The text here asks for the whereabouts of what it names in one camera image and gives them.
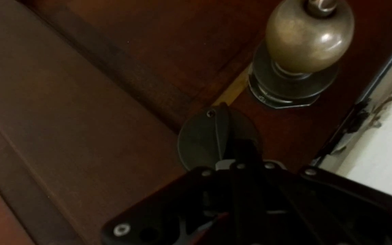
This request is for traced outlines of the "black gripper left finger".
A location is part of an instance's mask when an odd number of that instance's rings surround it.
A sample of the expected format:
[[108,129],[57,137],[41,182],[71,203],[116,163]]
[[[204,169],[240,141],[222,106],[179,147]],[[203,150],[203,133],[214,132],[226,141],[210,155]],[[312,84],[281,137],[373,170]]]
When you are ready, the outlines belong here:
[[226,211],[222,174],[196,167],[108,220],[101,245],[188,245]]

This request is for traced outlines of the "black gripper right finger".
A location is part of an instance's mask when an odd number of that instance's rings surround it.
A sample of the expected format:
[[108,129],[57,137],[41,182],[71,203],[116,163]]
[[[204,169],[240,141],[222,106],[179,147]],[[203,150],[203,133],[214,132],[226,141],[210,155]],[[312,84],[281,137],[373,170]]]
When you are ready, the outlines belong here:
[[305,245],[392,245],[392,194],[327,170],[268,171]]

